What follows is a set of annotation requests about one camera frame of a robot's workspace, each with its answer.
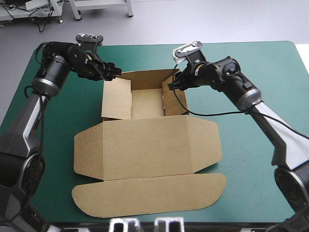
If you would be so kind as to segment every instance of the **white table leg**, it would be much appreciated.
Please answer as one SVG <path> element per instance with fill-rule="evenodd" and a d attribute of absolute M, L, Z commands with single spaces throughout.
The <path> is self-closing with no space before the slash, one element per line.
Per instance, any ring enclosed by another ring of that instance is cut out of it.
<path fill-rule="evenodd" d="M 127 3 L 127 12 L 129 17 L 133 16 L 133 7 L 132 7 L 132 0 L 126 0 Z"/>

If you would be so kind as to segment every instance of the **green table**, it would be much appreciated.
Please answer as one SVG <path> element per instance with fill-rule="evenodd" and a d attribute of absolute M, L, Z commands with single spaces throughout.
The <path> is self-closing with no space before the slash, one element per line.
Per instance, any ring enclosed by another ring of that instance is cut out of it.
<path fill-rule="evenodd" d="M 98 53 L 123 71 L 170 69 L 175 64 L 171 52 L 177 46 L 104 46 L 98 48 Z M 226 56 L 237 59 L 243 73 L 262 91 L 266 104 L 297 130 L 309 134 L 309 78 L 294 44 L 214 43 L 204 44 L 203 52 L 209 61 Z M 32 58 L 1 132 L 9 127 L 26 101 L 24 87 L 30 84 L 38 68 Z M 60 95 L 47 107 L 44 141 L 47 167 L 33 203 L 49 221 L 107 220 L 84 214 L 71 197 L 74 186 L 99 181 L 74 172 L 73 145 L 76 133 L 101 122 L 102 86 L 103 82 L 92 82 L 71 73 Z M 224 94 L 210 87 L 190 89 L 187 98 L 189 107 L 195 112 L 235 110 Z M 275 184 L 275 168 L 270 165 L 273 146 L 251 117 L 229 115 L 208 119 L 219 125 L 224 157 L 220 163 L 201 172 L 226 175 L 227 186 L 222 197 L 205 209 L 141 215 L 138 218 L 153 221 L 158 216 L 182 216 L 185 221 L 271 222 L 290 217 L 293 212 Z"/>

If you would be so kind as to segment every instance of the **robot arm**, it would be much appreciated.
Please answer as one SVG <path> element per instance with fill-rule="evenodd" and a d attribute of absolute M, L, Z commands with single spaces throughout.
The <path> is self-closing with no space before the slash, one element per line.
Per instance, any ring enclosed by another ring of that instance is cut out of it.
<path fill-rule="evenodd" d="M 121 69 L 96 54 L 102 36 L 79 34 L 80 43 L 50 42 L 43 47 L 40 69 L 31 87 L 33 92 L 6 133 L 0 136 L 0 221 L 16 232 L 60 232 L 31 206 L 45 169 L 42 144 L 36 136 L 43 112 L 57 96 L 70 71 L 90 80 L 111 81 Z"/>
<path fill-rule="evenodd" d="M 207 62 L 201 47 L 201 42 L 193 42 L 173 51 L 176 63 L 187 60 L 188 64 L 183 72 L 176 73 L 169 88 L 185 90 L 210 86 L 223 92 L 240 111 L 252 116 L 275 147 L 272 159 L 272 165 L 278 167 L 275 180 L 296 213 L 269 231 L 281 231 L 282 226 L 286 229 L 284 231 L 306 231 L 309 228 L 306 219 L 309 215 L 308 137 L 287 128 L 288 125 L 266 106 L 260 90 L 241 72 L 236 60 L 226 57 L 215 63 Z"/>

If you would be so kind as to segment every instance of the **cardboard box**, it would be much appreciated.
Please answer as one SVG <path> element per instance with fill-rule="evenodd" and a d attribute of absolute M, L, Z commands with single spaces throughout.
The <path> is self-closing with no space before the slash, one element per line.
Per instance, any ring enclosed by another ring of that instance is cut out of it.
<path fill-rule="evenodd" d="M 72 195 L 86 214 L 111 218 L 205 208 L 219 199 L 225 184 L 223 174 L 188 174 L 79 185 Z"/>
<path fill-rule="evenodd" d="M 193 174 L 221 160 L 216 123 L 180 116 L 171 74 L 127 72 L 104 83 L 102 117 L 117 120 L 75 136 L 76 173 L 101 180 Z M 177 94 L 186 104 L 185 92 Z"/>
<path fill-rule="evenodd" d="M 103 119 L 140 119 L 186 114 L 168 88 L 173 70 L 125 72 L 121 78 L 104 83 Z M 184 91 L 176 90 L 187 106 Z"/>
<path fill-rule="evenodd" d="M 216 123 L 192 116 L 107 121 L 75 136 L 75 172 L 101 180 L 193 174 L 221 158 Z"/>
<path fill-rule="evenodd" d="M 222 174 L 194 174 L 222 158 L 216 123 L 186 111 L 167 84 L 172 70 L 123 73 L 104 83 L 103 122 L 75 136 L 76 173 L 105 180 L 76 186 L 77 206 L 94 217 L 207 207 Z M 187 106 L 184 91 L 177 90 Z"/>

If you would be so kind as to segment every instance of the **rounded cardboard flap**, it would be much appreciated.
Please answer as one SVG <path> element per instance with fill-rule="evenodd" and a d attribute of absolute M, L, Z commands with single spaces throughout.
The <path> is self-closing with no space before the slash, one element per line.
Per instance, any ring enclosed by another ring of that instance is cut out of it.
<path fill-rule="evenodd" d="M 187 174 L 79 185 L 72 196 L 84 213 L 112 218 L 201 209 L 214 204 L 225 186 L 223 174 Z"/>

